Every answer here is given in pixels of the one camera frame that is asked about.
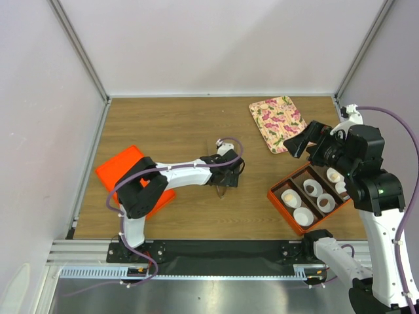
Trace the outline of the metal tongs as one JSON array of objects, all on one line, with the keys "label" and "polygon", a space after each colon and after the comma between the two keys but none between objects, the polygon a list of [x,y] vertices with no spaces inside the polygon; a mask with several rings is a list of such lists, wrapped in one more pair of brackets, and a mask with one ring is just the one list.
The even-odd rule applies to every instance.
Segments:
[{"label": "metal tongs", "polygon": [[[213,154],[213,149],[211,148],[211,145],[209,143],[209,141],[206,139],[205,141],[206,143],[206,153],[207,155],[212,155]],[[227,193],[227,187],[225,186],[218,186],[218,185],[213,185],[216,193],[217,193],[217,197],[221,200],[225,197],[225,194]]]}]

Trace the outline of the white paper cup near right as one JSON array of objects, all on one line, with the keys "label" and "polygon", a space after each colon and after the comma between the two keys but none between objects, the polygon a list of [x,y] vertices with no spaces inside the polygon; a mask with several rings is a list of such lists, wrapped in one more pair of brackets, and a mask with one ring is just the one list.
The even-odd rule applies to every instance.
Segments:
[{"label": "white paper cup near right", "polygon": [[314,222],[314,214],[306,207],[299,207],[293,211],[293,218],[300,226],[310,226]]}]

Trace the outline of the white paper cup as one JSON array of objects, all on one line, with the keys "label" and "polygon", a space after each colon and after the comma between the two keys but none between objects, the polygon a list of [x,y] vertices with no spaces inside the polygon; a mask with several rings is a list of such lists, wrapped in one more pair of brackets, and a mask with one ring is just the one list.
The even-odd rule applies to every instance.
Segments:
[{"label": "white paper cup", "polygon": [[314,214],[306,207],[299,207],[293,211],[293,218],[300,226],[310,226],[314,222]]},{"label": "white paper cup", "polygon": [[346,183],[344,181],[340,181],[340,182],[336,183],[335,190],[336,190],[337,194],[340,195],[340,196],[343,192],[347,193]]},{"label": "white paper cup", "polygon": [[332,195],[328,193],[321,194],[317,200],[317,207],[322,213],[330,213],[336,206],[336,201]]},{"label": "white paper cup", "polygon": [[306,179],[303,182],[303,189],[307,195],[313,198],[318,198],[323,194],[323,187],[319,182],[313,179]]},{"label": "white paper cup", "polygon": [[292,189],[287,189],[281,194],[283,203],[290,208],[299,208],[302,200],[298,193]]},{"label": "white paper cup", "polygon": [[330,183],[338,183],[344,180],[344,177],[337,170],[331,167],[327,169],[326,176]]}]

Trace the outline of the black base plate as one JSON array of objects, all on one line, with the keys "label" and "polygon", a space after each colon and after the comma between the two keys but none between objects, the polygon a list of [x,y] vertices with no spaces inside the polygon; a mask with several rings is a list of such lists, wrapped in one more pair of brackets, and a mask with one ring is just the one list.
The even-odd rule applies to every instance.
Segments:
[{"label": "black base plate", "polygon": [[297,266],[326,268],[300,241],[155,239],[137,250],[156,261],[159,275],[258,277],[293,275]]}]

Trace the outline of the tan round chocolate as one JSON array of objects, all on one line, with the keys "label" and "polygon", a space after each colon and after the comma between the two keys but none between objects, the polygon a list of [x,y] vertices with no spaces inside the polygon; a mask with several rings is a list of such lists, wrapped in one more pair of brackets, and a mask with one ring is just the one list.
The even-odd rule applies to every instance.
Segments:
[{"label": "tan round chocolate", "polygon": [[285,201],[292,201],[294,199],[294,196],[292,194],[287,194],[284,196]]}]

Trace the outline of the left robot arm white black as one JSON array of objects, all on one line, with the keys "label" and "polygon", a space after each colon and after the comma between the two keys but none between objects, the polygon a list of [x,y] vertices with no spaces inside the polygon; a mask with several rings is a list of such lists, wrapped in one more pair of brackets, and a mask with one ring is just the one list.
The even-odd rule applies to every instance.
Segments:
[{"label": "left robot arm white black", "polygon": [[235,188],[244,168],[244,159],[232,148],[186,163],[162,164],[142,158],[114,187],[122,215],[123,257],[130,262],[143,257],[146,216],[167,190],[190,185]]}]

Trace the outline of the orange box lid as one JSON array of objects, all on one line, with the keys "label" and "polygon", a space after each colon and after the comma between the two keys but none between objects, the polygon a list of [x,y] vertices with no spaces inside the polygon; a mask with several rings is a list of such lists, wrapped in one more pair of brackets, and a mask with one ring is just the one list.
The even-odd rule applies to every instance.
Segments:
[{"label": "orange box lid", "polygon": [[[143,153],[135,145],[132,145],[97,167],[95,173],[101,184],[110,192],[122,176],[143,157]],[[155,216],[173,201],[175,197],[176,193],[174,190],[165,191],[153,210],[147,215],[147,220]]]}]

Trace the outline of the brown oval chocolate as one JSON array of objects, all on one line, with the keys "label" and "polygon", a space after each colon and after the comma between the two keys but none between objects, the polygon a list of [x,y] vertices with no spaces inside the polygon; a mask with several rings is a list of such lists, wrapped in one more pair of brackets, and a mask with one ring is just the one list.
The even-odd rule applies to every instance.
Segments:
[{"label": "brown oval chocolate", "polygon": [[328,205],[328,203],[329,203],[329,201],[328,201],[327,199],[322,199],[322,200],[319,202],[319,205],[320,205],[321,207],[325,207],[325,206],[327,206],[327,205]]}]

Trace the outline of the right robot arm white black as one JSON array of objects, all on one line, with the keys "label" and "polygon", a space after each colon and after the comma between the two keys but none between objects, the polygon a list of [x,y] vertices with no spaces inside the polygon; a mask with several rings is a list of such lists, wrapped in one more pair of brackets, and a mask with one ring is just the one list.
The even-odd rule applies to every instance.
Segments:
[{"label": "right robot arm white black", "polygon": [[330,267],[347,287],[355,313],[417,313],[418,289],[402,231],[407,217],[403,188],[382,169],[385,140],[380,130],[363,124],[333,129],[312,121],[284,145],[293,157],[306,151],[313,166],[331,167],[344,176],[367,234],[372,268],[344,252],[327,230],[304,236],[302,257]]}]

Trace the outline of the white paper cup middle left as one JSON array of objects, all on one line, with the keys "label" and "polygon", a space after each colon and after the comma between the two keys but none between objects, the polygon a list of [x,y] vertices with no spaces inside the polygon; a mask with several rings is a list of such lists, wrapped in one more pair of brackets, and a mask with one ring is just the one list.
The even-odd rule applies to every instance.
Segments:
[{"label": "white paper cup middle left", "polygon": [[323,194],[323,187],[319,182],[313,179],[306,179],[303,182],[303,189],[307,195],[313,198],[318,198]]}]

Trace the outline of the white paper cup near left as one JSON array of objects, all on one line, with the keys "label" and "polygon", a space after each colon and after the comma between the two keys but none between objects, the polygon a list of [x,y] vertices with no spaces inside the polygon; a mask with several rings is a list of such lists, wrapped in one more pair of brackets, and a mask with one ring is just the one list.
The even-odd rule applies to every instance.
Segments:
[{"label": "white paper cup near left", "polygon": [[283,203],[290,208],[299,208],[302,200],[298,193],[292,189],[287,189],[281,194]]}]

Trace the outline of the white paper cup middle right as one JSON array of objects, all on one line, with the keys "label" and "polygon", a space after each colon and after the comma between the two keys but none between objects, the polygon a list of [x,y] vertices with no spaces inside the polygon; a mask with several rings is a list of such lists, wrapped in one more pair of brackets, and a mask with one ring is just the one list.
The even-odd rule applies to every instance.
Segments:
[{"label": "white paper cup middle right", "polygon": [[317,207],[322,213],[330,213],[336,206],[336,201],[332,195],[328,193],[321,194],[317,200]]}]

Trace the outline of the floral tray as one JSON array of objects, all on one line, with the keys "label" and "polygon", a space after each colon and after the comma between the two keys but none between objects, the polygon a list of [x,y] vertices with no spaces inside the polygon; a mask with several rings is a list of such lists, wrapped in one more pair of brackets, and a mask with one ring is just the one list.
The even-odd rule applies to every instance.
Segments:
[{"label": "floral tray", "polygon": [[248,109],[272,154],[287,152],[284,141],[308,125],[289,96],[252,103]]}]

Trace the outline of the white round object corner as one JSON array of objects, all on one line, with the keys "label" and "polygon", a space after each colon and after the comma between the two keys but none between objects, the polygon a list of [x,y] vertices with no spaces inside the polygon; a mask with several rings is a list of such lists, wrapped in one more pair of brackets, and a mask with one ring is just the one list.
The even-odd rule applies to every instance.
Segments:
[{"label": "white round object corner", "polygon": [[24,263],[9,281],[1,297],[1,314],[19,313],[30,284],[31,266]]}]

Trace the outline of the white paper cup far left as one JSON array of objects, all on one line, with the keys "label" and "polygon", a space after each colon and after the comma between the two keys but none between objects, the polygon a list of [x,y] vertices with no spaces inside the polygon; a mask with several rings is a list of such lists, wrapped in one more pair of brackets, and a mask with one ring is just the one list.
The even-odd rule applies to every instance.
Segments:
[{"label": "white paper cup far left", "polygon": [[327,169],[326,176],[330,183],[338,183],[344,180],[344,177],[337,170],[331,167]]}]

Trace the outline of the orange compartment box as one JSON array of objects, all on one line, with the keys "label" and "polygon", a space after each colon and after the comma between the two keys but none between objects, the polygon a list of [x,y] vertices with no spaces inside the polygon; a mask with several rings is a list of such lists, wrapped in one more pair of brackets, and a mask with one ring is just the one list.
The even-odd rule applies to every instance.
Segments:
[{"label": "orange compartment box", "polygon": [[[327,169],[328,167],[318,167],[306,163],[268,190],[267,198],[269,202],[297,236],[303,236],[308,232],[319,230],[320,228],[327,228],[339,237],[350,237],[352,233],[349,231],[349,228],[351,226],[357,227],[359,224],[356,218],[350,216],[350,209],[352,208],[350,198],[343,199],[337,194],[335,190],[336,183],[330,183],[327,179]],[[323,194],[328,193],[334,197],[336,206],[333,211],[322,213],[318,209],[316,203],[317,198],[310,197],[303,189],[303,182],[306,179],[316,180],[323,187]],[[302,200],[301,207],[308,208],[314,214],[314,222],[310,226],[298,225],[293,218],[293,211],[295,209],[283,203],[281,194],[287,189],[296,191]]]}]

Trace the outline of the white paper cup far right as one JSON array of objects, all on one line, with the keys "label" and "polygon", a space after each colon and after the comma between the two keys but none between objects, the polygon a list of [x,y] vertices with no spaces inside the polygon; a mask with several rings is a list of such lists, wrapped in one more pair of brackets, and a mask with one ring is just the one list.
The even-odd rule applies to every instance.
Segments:
[{"label": "white paper cup far right", "polygon": [[340,195],[340,196],[343,192],[347,193],[346,183],[344,181],[340,181],[340,182],[336,183],[335,190],[336,190],[337,194]]}]

